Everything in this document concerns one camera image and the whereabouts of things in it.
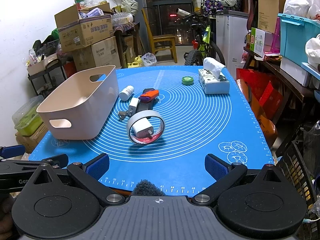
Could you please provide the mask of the white tape roll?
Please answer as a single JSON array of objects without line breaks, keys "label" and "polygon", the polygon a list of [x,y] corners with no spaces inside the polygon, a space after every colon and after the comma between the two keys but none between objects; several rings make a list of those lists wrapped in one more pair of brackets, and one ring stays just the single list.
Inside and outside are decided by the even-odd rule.
[{"label": "white tape roll", "polygon": [[[158,128],[155,130],[148,118],[158,120]],[[165,130],[165,122],[162,116],[154,110],[145,110],[134,114],[126,124],[128,138],[135,144],[147,145],[158,140]]]}]

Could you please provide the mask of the large white charger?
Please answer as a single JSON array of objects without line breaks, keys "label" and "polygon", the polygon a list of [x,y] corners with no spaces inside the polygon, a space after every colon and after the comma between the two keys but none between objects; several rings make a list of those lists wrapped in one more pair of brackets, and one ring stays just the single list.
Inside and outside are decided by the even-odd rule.
[{"label": "large white charger", "polygon": [[146,138],[150,137],[154,133],[154,129],[152,124],[148,121],[148,119],[140,119],[135,122],[132,126],[134,134],[137,138]]}]

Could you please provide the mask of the lower large cardboard box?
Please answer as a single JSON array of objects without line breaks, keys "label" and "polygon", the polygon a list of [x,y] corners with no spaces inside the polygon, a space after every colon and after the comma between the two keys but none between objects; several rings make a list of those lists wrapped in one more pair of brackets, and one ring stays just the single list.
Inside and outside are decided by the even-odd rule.
[{"label": "lower large cardboard box", "polygon": [[76,70],[82,71],[94,67],[115,65],[121,68],[117,42],[114,36],[83,49],[72,51]]}]

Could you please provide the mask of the small white charger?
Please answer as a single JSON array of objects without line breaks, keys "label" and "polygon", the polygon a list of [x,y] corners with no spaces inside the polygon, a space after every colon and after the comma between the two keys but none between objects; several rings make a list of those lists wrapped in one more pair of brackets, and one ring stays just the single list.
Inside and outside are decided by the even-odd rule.
[{"label": "small white charger", "polygon": [[138,104],[139,98],[132,98],[128,107],[128,112],[130,114],[135,114]]}]

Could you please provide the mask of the black remote control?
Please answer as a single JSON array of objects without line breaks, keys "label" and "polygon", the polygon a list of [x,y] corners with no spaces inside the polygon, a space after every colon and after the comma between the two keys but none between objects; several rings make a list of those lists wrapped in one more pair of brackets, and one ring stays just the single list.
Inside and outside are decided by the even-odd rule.
[{"label": "black remote control", "polygon": [[146,111],[146,110],[153,110],[153,106],[155,104],[156,98],[152,99],[149,102],[141,102],[139,101],[137,108],[136,108],[136,113],[141,112],[141,111]]}]

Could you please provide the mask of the green white carton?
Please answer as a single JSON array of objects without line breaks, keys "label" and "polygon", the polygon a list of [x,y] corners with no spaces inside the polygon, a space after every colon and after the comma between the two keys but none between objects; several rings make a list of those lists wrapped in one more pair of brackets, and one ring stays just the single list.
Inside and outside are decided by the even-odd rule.
[{"label": "green white carton", "polygon": [[251,29],[250,50],[260,57],[264,57],[265,34],[264,30]]}]

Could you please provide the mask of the green black bicycle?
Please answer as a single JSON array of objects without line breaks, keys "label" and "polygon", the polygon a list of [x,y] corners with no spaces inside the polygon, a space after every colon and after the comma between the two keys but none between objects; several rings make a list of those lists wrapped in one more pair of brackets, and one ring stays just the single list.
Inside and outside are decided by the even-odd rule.
[{"label": "green black bicycle", "polygon": [[201,66],[206,57],[218,56],[219,62],[225,65],[223,53],[214,42],[214,33],[211,31],[213,18],[196,12],[189,13],[180,8],[176,9],[176,14],[181,17],[181,22],[188,25],[195,33],[195,39],[192,41],[193,49],[184,54],[184,64]]}]

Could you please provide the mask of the plastic bag on floor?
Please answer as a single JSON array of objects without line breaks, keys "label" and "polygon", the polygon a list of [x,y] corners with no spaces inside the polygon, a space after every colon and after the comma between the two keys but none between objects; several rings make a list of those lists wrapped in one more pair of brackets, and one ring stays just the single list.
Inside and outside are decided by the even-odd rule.
[{"label": "plastic bag on floor", "polygon": [[146,53],[141,57],[145,67],[152,67],[157,64],[157,59],[153,53]]}]

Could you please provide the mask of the grey metal key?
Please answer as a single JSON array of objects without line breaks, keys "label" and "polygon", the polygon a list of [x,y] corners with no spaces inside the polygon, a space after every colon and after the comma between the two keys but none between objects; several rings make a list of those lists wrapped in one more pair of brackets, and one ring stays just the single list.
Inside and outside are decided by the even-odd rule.
[{"label": "grey metal key", "polygon": [[119,120],[124,120],[127,116],[128,116],[128,111],[119,111],[118,112],[118,116],[119,116]]}]

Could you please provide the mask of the orange purple toy knife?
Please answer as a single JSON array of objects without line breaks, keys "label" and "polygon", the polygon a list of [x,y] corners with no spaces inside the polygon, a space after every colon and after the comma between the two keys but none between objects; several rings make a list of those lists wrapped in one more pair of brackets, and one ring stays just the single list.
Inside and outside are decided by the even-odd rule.
[{"label": "orange purple toy knife", "polygon": [[159,96],[159,90],[154,89],[143,93],[141,96],[139,96],[139,100],[141,102],[148,103],[157,98],[157,96]]}]

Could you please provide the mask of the white pill bottle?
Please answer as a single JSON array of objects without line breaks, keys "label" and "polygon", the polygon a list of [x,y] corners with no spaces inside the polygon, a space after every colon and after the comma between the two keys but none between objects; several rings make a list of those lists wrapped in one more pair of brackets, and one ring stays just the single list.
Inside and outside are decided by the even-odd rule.
[{"label": "white pill bottle", "polygon": [[131,96],[133,95],[135,89],[133,86],[129,85],[125,87],[120,93],[119,93],[119,98],[121,101],[127,101]]}]

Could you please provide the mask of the teal storage crate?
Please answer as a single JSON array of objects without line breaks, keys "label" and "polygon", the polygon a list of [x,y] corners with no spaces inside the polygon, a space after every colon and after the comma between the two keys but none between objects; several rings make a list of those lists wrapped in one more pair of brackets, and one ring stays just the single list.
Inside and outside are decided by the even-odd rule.
[{"label": "teal storage crate", "polygon": [[306,62],[305,44],[320,31],[319,20],[288,14],[280,18],[280,54],[297,65]]}]

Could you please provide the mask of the yellow detergent jug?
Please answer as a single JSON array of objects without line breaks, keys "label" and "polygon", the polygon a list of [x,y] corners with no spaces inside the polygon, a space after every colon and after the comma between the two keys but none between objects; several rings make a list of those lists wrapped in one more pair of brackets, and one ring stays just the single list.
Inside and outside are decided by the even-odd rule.
[{"label": "yellow detergent jug", "polygon": [[142,57],[141,55],[135,57],[133,62],[127,64],[127,68],[143,67],[144,63],[141,57]]}]

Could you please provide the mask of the tissue box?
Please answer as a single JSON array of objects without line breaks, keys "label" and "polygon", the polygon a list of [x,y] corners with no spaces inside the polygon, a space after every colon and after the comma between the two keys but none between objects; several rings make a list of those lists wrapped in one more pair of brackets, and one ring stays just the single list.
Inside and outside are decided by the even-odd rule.
[{"label": "tissue box", "polygon": [[207,95],[229,94],[230,82],[223,74],[226,67],[212,57],[206,57],[199,69],[199,83]]}]

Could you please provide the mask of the blue silicone baking mat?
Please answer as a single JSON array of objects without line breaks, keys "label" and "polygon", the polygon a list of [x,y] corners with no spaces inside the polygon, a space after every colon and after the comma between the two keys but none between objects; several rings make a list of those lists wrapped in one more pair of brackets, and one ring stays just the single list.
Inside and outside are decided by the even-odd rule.
[{"label": "blue silicone baking mat", "polygon": [[[117,101],[99,135],[91,140],[57,140],[47,133],[31,160],[65,153],[70,162],[87,162],[101,153],[110,158],[109,170],[100,178],[109,187],[131,191],[146,179],[167,195],[194,196],[214,182],[204,168],[209,153],[227,163],[260,169],[273,163],[272,154],[251,108],[234,81],[227,95],[206,95],[197,66],[158,66],[117,70],[120,89],[129,85],[135,96],[146,88],[159,90],[154,106],[165,122],[163,135],[139,146],[126,132],[118,112],[128,108]],[[191,76],[194,83],[182,84]]]}]

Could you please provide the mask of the beige plastic storage bin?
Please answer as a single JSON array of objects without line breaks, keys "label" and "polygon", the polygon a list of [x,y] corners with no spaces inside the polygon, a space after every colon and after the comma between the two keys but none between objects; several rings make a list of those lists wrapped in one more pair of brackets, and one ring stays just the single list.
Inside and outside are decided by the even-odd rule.
[{"label": "beige plastic storage bin", "polygon": [[36,111],[54,138],[89,140],[99,134],[118,94],[116,67],[94,67],[64,81]]}]

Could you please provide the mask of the wooden chair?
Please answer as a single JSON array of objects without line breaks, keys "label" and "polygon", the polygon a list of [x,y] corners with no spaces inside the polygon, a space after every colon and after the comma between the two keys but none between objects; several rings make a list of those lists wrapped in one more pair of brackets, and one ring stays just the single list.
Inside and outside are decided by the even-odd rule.
[{"label": "wooden chair", "polygon": [[175,36],[173,34],[153,36],[149,26],[149,21],[147,19],[145,9],[143,8],[141,11],[144,18],[146,30],[148,33],[148,41],[151,48],[151,52],[155,55],[159,51],[170,50],[171,57],[173,58],[174,62],[177,63]]}]

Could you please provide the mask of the open top cardboard box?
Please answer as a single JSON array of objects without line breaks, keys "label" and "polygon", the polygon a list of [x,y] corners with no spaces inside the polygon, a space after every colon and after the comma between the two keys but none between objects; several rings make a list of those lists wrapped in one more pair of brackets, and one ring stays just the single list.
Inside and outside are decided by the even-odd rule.
[{"label": "open top cardboard box", "polygon": [[81,17],[95,9],[79,10],[75,4],[55,15],[62,51],[67,53],[90,46],[113,36],[110,6],[98,5],[103,13],[98,16]]}]

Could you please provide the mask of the green round tin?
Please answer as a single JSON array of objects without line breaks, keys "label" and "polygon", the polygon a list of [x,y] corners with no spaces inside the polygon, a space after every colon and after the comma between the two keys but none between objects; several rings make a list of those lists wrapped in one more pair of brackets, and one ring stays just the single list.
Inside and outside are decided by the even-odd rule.
[{"label": "green round tin", "polygon": [[194,79],[191,76],[182,77],[182,84],[185,86],[192,85],[194,83]]}]

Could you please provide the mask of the white refrigerator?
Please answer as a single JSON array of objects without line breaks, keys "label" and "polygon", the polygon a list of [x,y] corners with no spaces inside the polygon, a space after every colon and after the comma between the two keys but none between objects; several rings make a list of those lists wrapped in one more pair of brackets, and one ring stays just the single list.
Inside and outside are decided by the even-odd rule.
[{"label": "white refrigerator", "polygon": [[236,69],[243,68],[247,31],[248,13],[239,11],[223,11],[216,15],[216,44],[220,48],[225,66],[231,76],[236,79]]}]

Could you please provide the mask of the black metal shelf rack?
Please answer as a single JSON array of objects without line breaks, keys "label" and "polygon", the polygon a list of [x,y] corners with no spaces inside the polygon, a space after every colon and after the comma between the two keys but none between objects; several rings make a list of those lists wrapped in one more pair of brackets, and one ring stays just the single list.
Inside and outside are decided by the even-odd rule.
[{"label": "black metal shelf rack", "polygon": [[65,68],[58,58],[30,66],[27,72],[35,95],[42,95],[44,98],[67,79]]}]

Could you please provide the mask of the green clear lid container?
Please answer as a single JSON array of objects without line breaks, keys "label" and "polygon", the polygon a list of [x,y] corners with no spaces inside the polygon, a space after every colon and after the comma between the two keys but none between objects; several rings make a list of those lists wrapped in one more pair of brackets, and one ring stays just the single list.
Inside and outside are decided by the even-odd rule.
[{"label": "green clear lid container", "polygon": [[42,95],[35,96],[12,115],[12,121],[15,125],[14,128],[22,136],[31,136],[43,123],[37,113],[37,108],[43,100]]}]

